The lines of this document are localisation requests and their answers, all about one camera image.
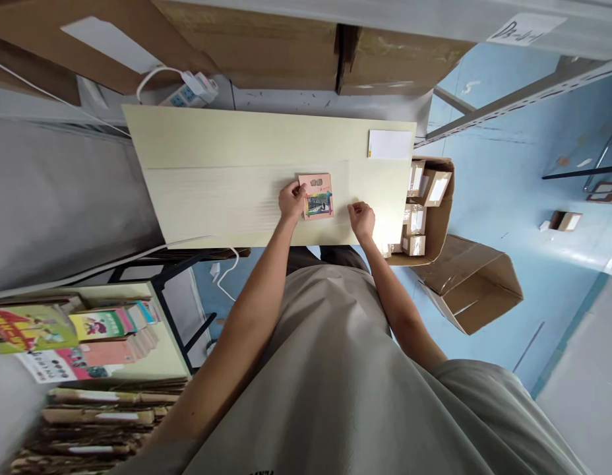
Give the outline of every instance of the stack of books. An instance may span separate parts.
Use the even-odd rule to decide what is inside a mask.
[[[38,383],[109,377],[156,348],[161,321],[151,299],[86,306],[76,292],[0,300],[0,353],[13,354]]]
[[[145,301],[121,301],[69,315],[88,366],[135,363],[156,348],[158,322]]]

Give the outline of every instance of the hand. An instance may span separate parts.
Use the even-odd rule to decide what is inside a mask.
[[[306,198],[306,184],[299,185],[298,181],[294,181],[282,188],[280,192],[280,211],[282,219],[289,220],[297,224],[299,215],[304,212],[304,202]]]
[[[357,236],[359,243],[372,239],[375,221],[374,210],[367,203],[359,201],[358,203],[348,205],[348,214],[350,214],[352,230],[354,235]]]

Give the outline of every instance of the power strip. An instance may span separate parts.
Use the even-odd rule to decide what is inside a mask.
[[[186,81],[186,84],[179,87],[159,105],[180,108],[203,108],[207,104],[213,102],[218,95],[218,85],[216,81],[207,79],[202,73],[197,73],[194,77],[198,80],[195,81],[198,94],[192,91]]]

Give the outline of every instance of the gray t-shirt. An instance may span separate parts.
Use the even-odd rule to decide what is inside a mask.
[[[505,369],[428,373],[392,340],[372,277],[321,265],[286,279],[259,372],[202,447],[165,444],[116,474],[585,474]]]

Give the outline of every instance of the blue floor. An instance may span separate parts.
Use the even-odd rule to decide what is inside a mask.
[[[441,86],[480,107],[552,73],[558,59],[528,48],[482,44]],[[434,98],[429,130],[459,116]],[[410,269],[394,269],[449,358],[499,364],[515,370],[526,388],[533,389],[612,256],[612,205],[587,203],[581,191],[584,178],[542,181],[541,176],[577,170],[587,158],[593,160],[586,166],[591,168],[611,134],[612,77],[415,151],[454,161],[456,191],[449,231],[510,255],[525,297],[501,318],[466,336],[438,313]],[[567,159],[561,160],[564,166],[557,163],[560,157]],[[612,154],[603,166],[611,164]],[[574,233],[540,232],[539,225],[556,209],[584,214]],[[261,253],[253,249],[251,257],[225,278],[229,292],[242,289]],[[222,263],[223,271],[230,265]],[[212,287],[210,266],[195,266],[200,296],[206,312],[225,317],[231,301]],[[220,329],[212,325],[212,336],[218,337]]]

